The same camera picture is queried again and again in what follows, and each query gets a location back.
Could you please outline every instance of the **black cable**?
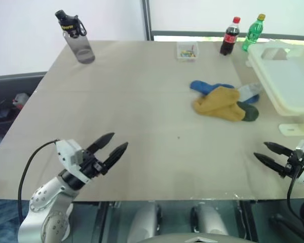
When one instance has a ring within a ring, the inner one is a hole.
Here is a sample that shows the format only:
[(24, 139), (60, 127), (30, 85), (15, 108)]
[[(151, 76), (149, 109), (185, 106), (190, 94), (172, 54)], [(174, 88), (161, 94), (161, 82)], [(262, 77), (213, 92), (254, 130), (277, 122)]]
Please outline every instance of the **black cable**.
[(294, 183), (297, 179), (297, 176), (299, 174), (301, 170), (301, 166), (297, 166), (296, 169), (295, 169), (295, 173), (292, 177), (292, 181), (290, 182), (290, 185), (289, 185), (289, 188), (288, 188), (288, 192), (287, 192), (287, 206), (288, 206), (288, 209), (290, 210), (290, 212), (296, 217), (298, 218), (300, 221), (302, 221), (304, 223), (304, 219), (302, 219), (301, 217), (299, 217), (295, 212), (294, 210), (292, 209), (291, 205), (290, 205), (290, 195), (292, 193), (292, 190), (293, 190), (293, 186), (294, 186)]
[(28, 170), (28, 167), (32, 161), (32, 159), (35, 157), (35, 155), (38, 153), (38, 151), (40, 151), (42, 148), (44, 148), (45, 146), (51, 144), (51, 143), (56, 143), (57, 141), (59, 141), (58, 139), (47, 142), (45, 144), (43, 144), (41, 147), (39, 147), (38, 149), (35, 150), (34, 153), (32, 153), (32, 155), (29, 157), (28, 162), (25, 166), (24, 172), (22, 173), (21, 179), (20, 179), (20, 183), (19, 183), (19, 187), (18, 187), (18, 217), (19, 217), (19, 223), (21, 224), (23, 221), (23, 216), (22, 216), (22, 205), (21, 205), (21, 190), (22, 190), (22, 185), (24, 183), (25, 180), (25, 176)]

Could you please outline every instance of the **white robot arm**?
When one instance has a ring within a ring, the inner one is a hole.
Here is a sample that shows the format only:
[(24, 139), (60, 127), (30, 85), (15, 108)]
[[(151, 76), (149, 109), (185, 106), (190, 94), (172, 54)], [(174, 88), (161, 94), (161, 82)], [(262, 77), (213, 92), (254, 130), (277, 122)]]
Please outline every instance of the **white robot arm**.
[(29, 212), (18, 231), (19, 243), (60, 243), (68, 228), (67, 209), (80, 189), (108, 170), (121, 158), (128, 143), (117, 147), (105, 162), (94, 153), (113, 137), (109, 133), (83, 150), (74, 140), (56, 142), (59, 160), (65, 170), (35, 191), (29, 201)]

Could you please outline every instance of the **table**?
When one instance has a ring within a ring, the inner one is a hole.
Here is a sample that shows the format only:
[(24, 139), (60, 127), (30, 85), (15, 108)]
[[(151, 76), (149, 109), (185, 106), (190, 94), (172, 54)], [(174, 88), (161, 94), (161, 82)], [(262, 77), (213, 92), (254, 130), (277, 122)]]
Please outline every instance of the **table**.
[[(230, 56), (220, 43), (199, 43), (197, 61), (179, 62), (172, 42), (91, 42), (96, 60), (76, 61), (65, 47), (40, 82), (0, 145), (0, 198), (16, 199), (31, 153), (55, 138), (75, 139), (83, 148), (108, 132), (112, 141), (96, 153), (101, 160), (118, 145), (129, 146), (106, 176), (86, 185), (77, 200), (280, 199), (289, 178), (261, 164), (253, 152), (282, 164), (262, 143), (294, 148), (302, 137), (278, 130), (278, 116), (265, 93), (252, 123), (201, 116), (192, 109), (199, 96), (195, 79), (235, 87), (258, 82), (237, 44)], [(22, 198), (56, 176), (62, 165), (55, 147), (40, 151), (26, 175)], [(304, 185), (292, 197), (304, 197)]]

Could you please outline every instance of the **green soda bottle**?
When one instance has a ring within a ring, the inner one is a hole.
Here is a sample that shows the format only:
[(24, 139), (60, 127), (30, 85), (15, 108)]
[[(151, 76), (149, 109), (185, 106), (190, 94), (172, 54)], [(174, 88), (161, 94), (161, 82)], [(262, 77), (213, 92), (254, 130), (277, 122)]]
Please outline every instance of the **green soda bottle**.
[(245, 38), (245, 41), (242, 45), (244, 51), (248, 51), (248, 47), (251, 44), (255, 44), (262, 33), (263, 30), (263, 21), (265, 14), (259, 14), (257, 21), (255, 21), (249, 28), (249, 32)]

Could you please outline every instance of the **bottle label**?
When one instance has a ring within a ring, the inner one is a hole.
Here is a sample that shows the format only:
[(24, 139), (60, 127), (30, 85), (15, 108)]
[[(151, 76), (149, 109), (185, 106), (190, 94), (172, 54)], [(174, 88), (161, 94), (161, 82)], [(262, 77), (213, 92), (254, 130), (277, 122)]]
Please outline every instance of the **bottle label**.
[(235, 43), (235, 41), (237, 40), (238, 36), (235, 35), (229, 35), (229, 34), (225, 34), (224, 35), (224, 41), (227, 43)]

